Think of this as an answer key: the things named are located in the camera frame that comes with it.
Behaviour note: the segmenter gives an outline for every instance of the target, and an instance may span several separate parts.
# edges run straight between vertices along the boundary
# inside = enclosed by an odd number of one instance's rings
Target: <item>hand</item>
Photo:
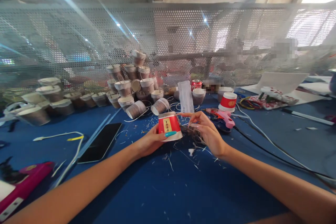
[[[223,138],[219,134],[215,125],[202,111],[198,111],[196,113],[180,113],[180,115],[183,117],[190,117],[189,125],[200,131],[204,142],[215,157],[225,157],[227,150],[229,149],[229,145],[223,141]]]
[[[157,127],[158,125],[156,124],[146,135],[133,143],[140,158],[152,154],[164,144],[162,141],[167,139],[165,133],[156,133]]]

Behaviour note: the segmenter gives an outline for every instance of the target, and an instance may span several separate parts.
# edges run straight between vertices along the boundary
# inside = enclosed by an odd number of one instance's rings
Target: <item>black phone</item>
[[[121,123],[107,124],[99,132],[91,145],[79,158],[78,163],[96,162],[104,158],[111,144],[113,143],[116,134],[121,127]]]

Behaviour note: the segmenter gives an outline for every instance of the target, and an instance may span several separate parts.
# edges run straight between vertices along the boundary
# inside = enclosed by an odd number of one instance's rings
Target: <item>black cable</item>
[[[292,164],[284,159],[282,159],[281,157],[278,157],[277,155],[274,155],[272,152],[269,152],[268,150],[264,149],[263,147],[261,147],[259,144],[257,144],[256,142],[254,142],[251,138],[249,138],[248,136],[246,136],[243,132],[241,132],[236,126],[233,127],[236,131],[238,131],[243,137],[245,137],[247,140],[249,140],[251,143],[253,143],[255,146],[259,147],[260,149],[262,149],[263,151],[267,152],[268,154],[272,155],[273,157],[276,157],[277,159],[280,159],[281,161],[287,163],[287,164],[290,164],[291,166],[294,166],[296,168],[299,168],[301,170],[305,170],[307,172],[312,172],[312,173],[315,173],[315,174],[318,174],[318,175],[321,175],[321,176],[324,176],[324,177],[327,177],[329,179],[334,179],[332,177],[329,177],[328,175],[325,175],[323,173],[319,173],[317,171],[313,171],[313,170],[308,170],[304,167],[301,167],[301,166],[297,166],[295,164]]]

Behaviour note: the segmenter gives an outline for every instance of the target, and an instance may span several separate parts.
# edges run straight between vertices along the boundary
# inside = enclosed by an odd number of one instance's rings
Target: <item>blue tablecloth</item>
[[[218,102],[211,95],[207,95],[202,108],[217,105]],[[320,118],[327,114],[336,114],[335,100],[298,105],[293,109]],[[0,128],[1,139],[11,142],[9,147],[0,150],[0,157],[5,159],[8,156],[14,156],[11,164],[16,169],[49,160],[61,163],[67,159],[56,178],[44,179],[20,208],[49,189],[72,159],[78,145],[77,141],[66,141],[71,137],[70,135],[40,142],[32,142],[32,140],[35,137],[70,131],[84,133],[85,140],[87,140],[105,117],[114,112],[115,109],[108,106],[90,109],[66,118],[58,118],[41,127],[31,127],[19,122],[12,133],[7,133],[5,127]],[[272,140],[299,161],[311,169],[336,177],[336,170],[332,166],[335,163],[335,156],[332,154],[336,153],[336,143],[332,142],[335,128],[295,118],[280,110],[245,110],[245,112]],[[127,131],[117,137],[108,156],[130,145],[132,141],[138,140],[157,122],[156,116],[152,114],[134,122],[128,123],[124,120],[130,119],[121,110],[111,121],[111,123],[123,123],[120,131]],[[283,159],[291,161],[243,120],[235,118],[234,121],[237,127],[250,135],[255,142]],[[318,130],[310,131],[305,127],[316,127]],[[224,135],[223,139],[247,155],[328,190],[311,174],[278,161],[248,142],[235,130],[229,135]],[[223,161],[216,161],[207,151],[208,148],[205,151],[197,148],[193,157],[190,157],[188,149],[194,146],[189,137],[183,137],[174,148],[175,143],[166,143],[151,156],[132,164],[78,214],[72,223],[107,223],[110,221],[114,223],[139,221],[147,223],[247,223],[288,211],[272,195],[234,167]],[[166,155],[170,157],[172,167],[168,159],[165,159]],[[76,176],[93,165],[93,163],[77,164],[66,179]]]

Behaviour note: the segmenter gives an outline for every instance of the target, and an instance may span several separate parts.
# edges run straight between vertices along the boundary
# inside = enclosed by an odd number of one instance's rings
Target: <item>metal mesh panel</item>
[[[107,89],[109,64],[147,54],[165,86],[199,78],[255,84],[264,71],[326,74],[336,67],[332,5],[132,4],[0,6],[0,78],[6,102],[62,78],[70,90]],[[290,50],[275,44],[297,39]],[[280,47],[284,52],[287,46]]]

